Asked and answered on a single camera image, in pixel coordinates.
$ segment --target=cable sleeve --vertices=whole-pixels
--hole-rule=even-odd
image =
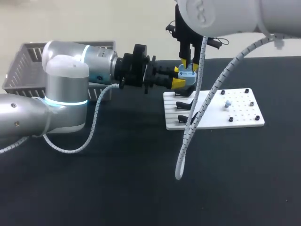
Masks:
[[[212,86],[211,90],[209,91],[206,99],[204,100],[200,110],[198,111],[198,114],[197,114],[194,122],[191,124],[190,129],[188,131],[188,138],[183,140],[183,144],[181,146],[180,153],[179,153],[178,160],[177,160],[177,165],[175,168],[175,178],[176,179],[180,180],[183,175],[186,151],[187,151],[190,141],[198,127],[199,122],[201,121],[207,107],[211,103],[211,100],[213,99],[217,90],[220,88],[222,83],[229,76],[230,72],[232,72],[238,66],[240,61],[242,61],[245,56],[247,56],[249,53],[251,53],[255,49],[257,49],[267,43],[274,42],[275,40],[292,39],[292,38],[294,38],[294,37],[289,37],[286,35],[272,35],[271,38],[266,37],[266,38],[260,39],[256,42],[254,42],[253,44],[251,44],[250,46],[248,46],[247,48],[245,48],[235,58],[233,58],[233,60],[227,65],[227,67],[223,70],[223,72],[220,74],[220,76],[215,81],[215,83]]]
[[[90,131],[90,134],[89,134],[89,137],[87,139],[87,141],[83,144],[83,146],[79,147],[78,149],[75,149],[75,150],[64,150],[62,148],[59,148],[57,146],[55,146],[50,140],[49,138],[47,137],[47,135],[45,134],[43,137],[45,139],[45,141],[55,150],[59,151],[59,152],[62,152],[62,153],[66,153],[66,154],[73,154],[73,153],[78,153],[82,150],[84,150],[88,144],[90,143],[90,141],[92,140],[92,137],[93,137],[93,134],[94,134],[94,130],[95,130],[95,127],[96,127],[96,121],[97,121],[97,116],[98,116],[98,111],[99,111],[99,106],[100,106],[100,103],[101,103],[101,100],[103,99],[103,96],[104,94],[112,89],[112,88],[119,88],[119,84],[111,84],[109,86],[107,86],[102,92],[101,94],[99,95],[98,99],[97,99],[97,102],[96,102],[96,106],[95,106],[95,112],[94,112],[94,118],[93,118],[93,123],[92,123],[92,127],[91,127],[91,131]]]
[[[29,137],[23,137],[21,138],[20,140],[18,140],[17,142],[15,142],[14,144],[6,147],[6,148],[3,148],[3,149],[0,149],[0,154],[3,154],[7,151],[10,151],[12,149],[14,149],[15,147],[18,147],[20,146],[22,143],[24,143]]]

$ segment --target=blue object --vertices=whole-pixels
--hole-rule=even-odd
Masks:
[[[226,101],[226,104],[225,104],[225,108],[228,108],[229,106],[231,106],[232,105],[232,103],[229,101],[229,100],[227,100]]]
[[[197,73],[192,71],[192,64],[189,64],[187,68],[185,68],[184,65],[180,65],[178,78],[185,79],[186,86],[193,85],[197,80]]]

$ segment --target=white robotic arm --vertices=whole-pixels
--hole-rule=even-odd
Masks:
[[[176,0],[196,33],[219,37],[241,32],[301,37],[300,0]]]

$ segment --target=black mount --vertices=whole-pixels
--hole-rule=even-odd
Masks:
[[[201,45],[203,36],[194,32],[183,20],[179,11],[179,6],[175,6],[175,26],[169,24],[166,27],[167,31],[171,32],[171,35],[180,42],[179,58],[187,60],[187,65],[190,63],[191,50],[190,45],[195,48],[194,58],[192,62],[194,64],[199,63],[201,54]],[[222,44],[219,41],[215,41],[213,38],[208,38],[208,46],[219,49]]]
[[[145,45],[136,44],[132,54],[125,53],[123,58],[118,58],[115,65],[115,79],[119,80],[119,87],[124,85],[145,86],[145,94],[153,85],[164,86],[171,89],[173,78],[178,73],[169,67],[157,66],[156,56],[147,55]]]

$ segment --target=white wall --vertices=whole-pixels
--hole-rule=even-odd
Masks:
[[[173,0],[0,0],[0,84],[20,45],[30,41],[115,40],[119,56],[140,43],[158,60],[178,59],[179,43],[165,31],[174,19],[174,6]],[[208,48],[206,56],[234,57],[260,37],[228,36],[230,45]],[[301,53],[300,42],[286,43],[282,51],[269,44],[250,57]]]

